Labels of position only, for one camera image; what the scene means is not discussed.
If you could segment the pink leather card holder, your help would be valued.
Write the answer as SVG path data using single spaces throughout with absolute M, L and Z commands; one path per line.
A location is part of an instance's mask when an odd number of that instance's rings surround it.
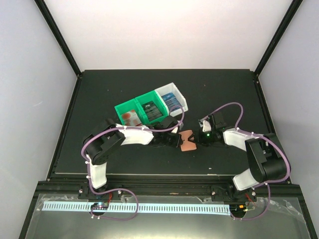
M 180 149 L 182 152 L 193 151 L 197 149 L 197 146 L 194 142 L 189 139 L 193 139 L 193 131 L 185 130 L 179 133 L 181 135 L 182 144 L 180 145 Z

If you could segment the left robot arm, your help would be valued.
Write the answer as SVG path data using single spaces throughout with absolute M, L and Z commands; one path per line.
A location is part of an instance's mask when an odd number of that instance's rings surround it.
M 107 163 L 122 146 L 140 144 L 152 147 L 177 148 L 182 140 L 179 133 L 182 121 L 172 116 L 154 124 L 127 126 L 105 120 L 100 127 L 83 140 L 81 156 L 86 160 L 89 192 L 96 199 L 107 193 Z

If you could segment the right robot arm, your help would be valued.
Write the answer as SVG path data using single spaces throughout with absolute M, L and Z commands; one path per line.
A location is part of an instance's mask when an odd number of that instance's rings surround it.
M 247 154 L 248 169 L 221 188 L 230 201 L 240 201 L 249 189 L 289 178 L 291 166 L 275 134 L 255 134 L 228 126 L 221 112 L 201 119 L 199 124 L 199 131 L 187 141 L 202 146 L 232 146 Z

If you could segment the black credit card stack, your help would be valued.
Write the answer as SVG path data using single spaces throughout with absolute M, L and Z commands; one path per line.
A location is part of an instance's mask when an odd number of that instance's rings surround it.
M 160 104 L 156 104 L 154 101 L 142 104 L 142 109 L 145 113 L 146 123 L 160 122 L 164 117 L 164 109 Z

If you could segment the green bin with black cards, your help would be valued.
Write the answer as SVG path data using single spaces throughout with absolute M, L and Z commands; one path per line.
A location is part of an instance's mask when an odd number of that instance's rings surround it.
M 135 100 L 143 124 L 161 122 L 168 116 L 167 106 L 155 90 L 140 95 Z

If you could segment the white bin with blue cards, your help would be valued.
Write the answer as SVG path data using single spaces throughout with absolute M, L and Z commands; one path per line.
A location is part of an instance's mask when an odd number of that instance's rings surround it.
M 186 99 L 174 83 L 164 85 L 160 88 L 155 89 L 155 91 L 164 101 L 164 104 L 166 105 L 171 116 L 175 117 L 182 114 L 181 108 L 184 112 L 188 111 Z

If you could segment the blue credit card stack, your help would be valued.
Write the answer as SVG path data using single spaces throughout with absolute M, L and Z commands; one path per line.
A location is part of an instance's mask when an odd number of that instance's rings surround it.
M 176 106 L 181 107 L 181 103 L 177 99 L 177 97 L 172 93 L 167 93 L 162 96 L 163 101 L 165 102 L 166 106 L 168 107 L 169 110 L 178 110 Z

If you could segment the red credit card stack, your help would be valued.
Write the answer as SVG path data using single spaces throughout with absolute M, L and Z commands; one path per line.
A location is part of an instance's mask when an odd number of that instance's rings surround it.
M 141 126 L 142 122 L 135 110 L 130 110 L 121 115 L 123 125 L 126 126 Z

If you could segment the green bin with red cards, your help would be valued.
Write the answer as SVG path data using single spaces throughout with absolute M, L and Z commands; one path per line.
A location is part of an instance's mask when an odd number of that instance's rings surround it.
M 145 100 L 142 100 L 140 97 L 136 97 L 116 105 L 114 108 L 122 125 L 142 126 L 150 124 L 150 120 L 143 107 L 145 103 Z

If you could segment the right circuit board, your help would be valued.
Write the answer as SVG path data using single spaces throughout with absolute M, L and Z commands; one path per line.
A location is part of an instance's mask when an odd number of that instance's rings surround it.
M 247 212 L 249 209 L 246 205 L 242 204 L 232 204 L 229 205 L 231 213 L 241 213 L 241 212 Z

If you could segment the circuit board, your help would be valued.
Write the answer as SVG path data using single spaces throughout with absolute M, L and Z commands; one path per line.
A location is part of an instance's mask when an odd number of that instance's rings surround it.
M 229 205 L 231 213 L 241 213 L 241 212 L 247 212 L 249 209 L 246 205 L 242 204 L 232 204 Z
M 107 210 L 109 207 L 109 203 L 104 203 L 104 202 L 96 202 L 93 203 L 90 207 L 90 210 L 96 211 L 96 210 Z

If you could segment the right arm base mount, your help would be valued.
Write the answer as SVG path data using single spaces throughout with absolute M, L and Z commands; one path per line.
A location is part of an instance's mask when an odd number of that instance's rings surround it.
M 245 203 L 248 201 L 256 202 L 251 188 L 239 191 L 231 184 L 212 184 L 210 187 L 212 201 L 224 203 Z

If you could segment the right black frame post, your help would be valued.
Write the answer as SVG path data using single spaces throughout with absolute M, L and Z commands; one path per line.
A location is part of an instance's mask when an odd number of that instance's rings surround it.
M 293 0 L 289 5 L 284 17 L 282 18 L 277 30 L 275 31 L 269 45 L 267 46 L 261 60 L 259 61 L 254 74 L 259 77 L 265 68 L 267 62 L 269 61 L 271 55 L 273 54 L 274 50 L 276 49 L 278 43 L 280 42 L 281 38 L 283 37 L 284 33 L 286 32 L 288 26 L 290 25 L 292 19 L 294 18 L 295 14 L 297 13 L 299 7 L 301 6 L 303 0 Z

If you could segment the black frame post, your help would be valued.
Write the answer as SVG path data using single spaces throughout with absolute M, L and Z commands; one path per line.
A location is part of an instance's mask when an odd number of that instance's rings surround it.
M 49 29 L 51 30 L 52 34 L 54 35 L 58 45 L 60 46 L 64 56 L 66 57 L 68 63 L 70 64 L 73 72 L 77 77 L 82 75 L 82 72 L 75 61 L 57 23 L 55 22 L 46 2 L 44 0 L 34 0 L 35 4 L 37 5 L 40 13 L 42 14 L 44 20 L 46 21 Z
M 265 68 L 267 62 L 269 61 L 271 55 L 273 54 L 274 50 L 276 49 L 278 43 L 280 42 L 281 38 L 283 37 L 284 33 L 286 32 L 288 26 L 290 25 L 292 19 L 294 18 L 295 14 L 297 13 L 299 7 L 301 6 L 303 0 L 293 0 L 289 5 L 284 17 L 282 18 L 277 30 L 275 31 L 269 45 L 267 46 L 261 60 L 259 61 L 254 74 L 259 77 Z

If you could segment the left black frame post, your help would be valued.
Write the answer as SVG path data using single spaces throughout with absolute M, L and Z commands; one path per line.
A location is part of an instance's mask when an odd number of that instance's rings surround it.
M 64 56 L 66 57 L 68 63 L 70 64 L 73 72 L 77 77 L 82 75 L 82 72 L 75 61 L 57 23 L 55 22 L 46 2 L 44 0 L 34 0 L 35 4 L 37 5 L 40 13 L 42 14 L 44 20 L 46 21 L 49 29 L 51 30 L 52 34 L 54 35 L 58 45 L 60 46 Z

